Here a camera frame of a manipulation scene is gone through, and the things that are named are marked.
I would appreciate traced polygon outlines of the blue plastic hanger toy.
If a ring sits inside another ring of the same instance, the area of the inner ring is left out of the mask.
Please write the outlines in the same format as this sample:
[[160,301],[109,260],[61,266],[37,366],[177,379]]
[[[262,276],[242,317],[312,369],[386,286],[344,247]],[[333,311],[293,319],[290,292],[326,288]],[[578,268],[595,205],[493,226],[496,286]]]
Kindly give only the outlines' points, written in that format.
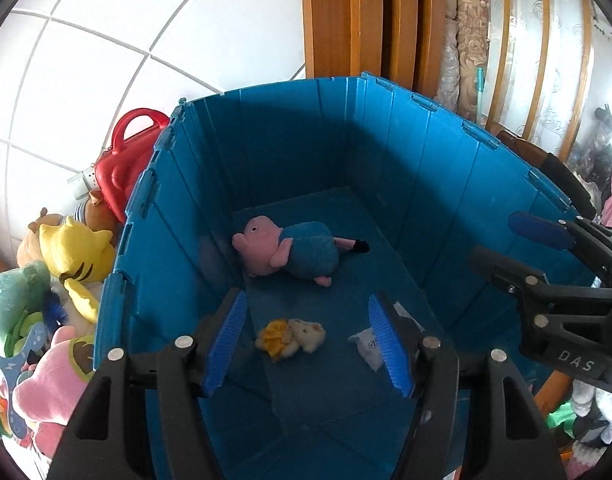
[[16,382],[21,375],[22,367],[27,363],[29,353],[37,353],[44,348],[47,342],[47,327],[42,322],[35,323],[29,330],[26,341],[21,350],[14,356],[6,358],[0,356],[0,374],[3,378],[3,383],[7,390],[7,414],[12,434],[20,440],[23,440],[27,434],[27,425],[22,416],[20,416],[13,406],[12,396],[16,387]]

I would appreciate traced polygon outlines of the rolled patterned carpet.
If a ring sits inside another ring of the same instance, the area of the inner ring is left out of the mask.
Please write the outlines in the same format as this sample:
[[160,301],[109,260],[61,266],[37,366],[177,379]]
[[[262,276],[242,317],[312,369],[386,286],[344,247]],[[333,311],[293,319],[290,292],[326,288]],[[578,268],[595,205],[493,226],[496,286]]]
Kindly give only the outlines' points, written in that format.
[[489,53],[490,0],[446,0],[445,31],[435,100],[480,122]]

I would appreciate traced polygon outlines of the blue plastic storage crate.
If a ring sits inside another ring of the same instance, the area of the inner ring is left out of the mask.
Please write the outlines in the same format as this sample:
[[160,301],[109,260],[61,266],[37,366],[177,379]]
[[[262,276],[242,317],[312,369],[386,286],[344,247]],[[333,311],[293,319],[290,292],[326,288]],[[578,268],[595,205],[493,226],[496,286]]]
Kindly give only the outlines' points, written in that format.
[[180,103],[126,211],[98,317],[99,358],[193,333],[228,291],[245,325],[199,407],[229,479],[387,479],[415,404],[364,354],[376,292],[459,351],[518,350],[515,299],[484,247],[588,286],[569,252],[514,234],[576,216],[541,172],[470,122],[382,79],[304,79]]

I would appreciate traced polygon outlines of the cream teddy bear orange dress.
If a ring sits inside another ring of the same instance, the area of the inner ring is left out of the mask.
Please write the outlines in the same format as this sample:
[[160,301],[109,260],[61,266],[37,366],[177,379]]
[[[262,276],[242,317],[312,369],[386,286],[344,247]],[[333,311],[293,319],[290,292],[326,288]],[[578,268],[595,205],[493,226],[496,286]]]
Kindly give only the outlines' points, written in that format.
[[289,359],[298,351],[313,353],[325,341],[327,332],[320,323],[300,318],[278,318],[259,330],[255,347],[266,352],[273,362]]

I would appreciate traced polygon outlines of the brown dog plush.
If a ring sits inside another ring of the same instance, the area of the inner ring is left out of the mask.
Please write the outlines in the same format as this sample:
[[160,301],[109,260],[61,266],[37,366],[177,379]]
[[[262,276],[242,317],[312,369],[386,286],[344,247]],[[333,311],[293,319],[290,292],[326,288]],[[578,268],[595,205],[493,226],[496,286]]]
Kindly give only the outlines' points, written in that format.
[[120,236],[120,222],[115,218],[99,190],[92,190],[88,193],[84,208],[84,223],[94,232],[110,231],[113,234],[111,244],[117,244]]

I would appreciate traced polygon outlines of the brown bear plush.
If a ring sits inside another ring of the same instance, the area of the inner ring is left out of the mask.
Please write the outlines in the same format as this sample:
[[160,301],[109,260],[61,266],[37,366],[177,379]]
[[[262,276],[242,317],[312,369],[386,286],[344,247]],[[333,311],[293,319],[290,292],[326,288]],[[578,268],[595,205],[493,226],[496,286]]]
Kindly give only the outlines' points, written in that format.
[[39,243],[39,227],[44,224],[47,226],[58,226],[63,219],[62,214],[49,214],[46,207],[41,209],[39,217],[27,226],[26,235],[18,245],[16,262],[19,268],[24,268],[24,266],[34,261],[44,260]]

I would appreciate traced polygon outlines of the green plush toy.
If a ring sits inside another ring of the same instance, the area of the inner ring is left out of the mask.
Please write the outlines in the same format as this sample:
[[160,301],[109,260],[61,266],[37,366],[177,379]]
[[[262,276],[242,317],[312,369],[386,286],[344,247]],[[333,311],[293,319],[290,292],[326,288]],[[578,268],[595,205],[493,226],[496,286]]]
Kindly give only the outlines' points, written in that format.
[[50,273],[43,261],[0,272],[0,356],[18,320],[41,310],[50,292]]

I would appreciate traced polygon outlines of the large pink plush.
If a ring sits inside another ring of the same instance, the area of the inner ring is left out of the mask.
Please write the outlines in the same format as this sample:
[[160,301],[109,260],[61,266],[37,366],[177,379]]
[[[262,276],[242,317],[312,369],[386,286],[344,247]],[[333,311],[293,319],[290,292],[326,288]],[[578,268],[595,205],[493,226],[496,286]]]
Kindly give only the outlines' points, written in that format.
[[52,460],[93,370],[93,336],[62,326],[29,378],[16,386],[13,405],[32,430],[34,445]]

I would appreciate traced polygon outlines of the white wet wipes pack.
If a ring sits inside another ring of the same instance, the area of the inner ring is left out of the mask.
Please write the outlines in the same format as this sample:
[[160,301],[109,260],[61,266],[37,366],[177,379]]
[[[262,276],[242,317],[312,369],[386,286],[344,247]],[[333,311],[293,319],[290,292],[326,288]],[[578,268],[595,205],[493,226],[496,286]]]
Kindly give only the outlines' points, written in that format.
[[[409,318],[409,320],[412,320],[415,322],[415,324],[417,324],[417,327],[422,333],[425,332],[423,325],[415,321],[410,312],[408,312],[408,310],[403,307],[399,301],[394,303],[394,308],[400,318]],[[377,343],[372,327],[350,335],[347,338],[347,342],[356,346],[359,356],[361,356],[363,361],[367,363],[368,367],[370,367],[374,373],[378,372],[384,365],[382,351],[379,349],[379,344]]]

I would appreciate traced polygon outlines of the pig plush blue shirt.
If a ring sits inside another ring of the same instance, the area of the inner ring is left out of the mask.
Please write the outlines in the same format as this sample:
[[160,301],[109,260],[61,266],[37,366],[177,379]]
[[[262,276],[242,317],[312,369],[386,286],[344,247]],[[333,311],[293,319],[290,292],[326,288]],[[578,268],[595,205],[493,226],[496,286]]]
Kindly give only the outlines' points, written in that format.
[[332,285],[342,255],[370,251],[365,240],[334,236],[320,221],[280,228],[266,216],[251,218],[242,232],[233,235],[231,243],[250,278],[285,271],[321,287]]

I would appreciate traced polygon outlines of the red toy handbag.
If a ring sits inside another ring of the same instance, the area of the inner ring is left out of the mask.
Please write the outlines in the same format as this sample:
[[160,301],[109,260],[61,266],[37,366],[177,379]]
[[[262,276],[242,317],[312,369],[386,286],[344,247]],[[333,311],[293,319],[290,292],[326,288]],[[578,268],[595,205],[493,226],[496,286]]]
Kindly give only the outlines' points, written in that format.
[[[146,117],[152,125],[132,136],[126,136],[127,127],[135,119]],[[140,174],[149,165],[153,146],[168,126],[169,117],[159,110],[139,107],[123,114],[113,129],[111,146],[94,164],[94,177],[98,188],[120,223],[126,222],[126,206]]]

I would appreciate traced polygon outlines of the yellow tiger plush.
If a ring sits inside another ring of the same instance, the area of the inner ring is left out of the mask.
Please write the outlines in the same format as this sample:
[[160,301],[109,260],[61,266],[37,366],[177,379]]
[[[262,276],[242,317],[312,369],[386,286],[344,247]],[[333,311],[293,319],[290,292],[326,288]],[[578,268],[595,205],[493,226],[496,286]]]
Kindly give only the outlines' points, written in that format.
[[42,258],[52,276],[70,296],[74,308],[88,323],[96,324],[100,301],[87,288],[105,281],[113,269],[113,233],[92,231],[85,223],[66,217],[58,226],[42,224],[38,240]]

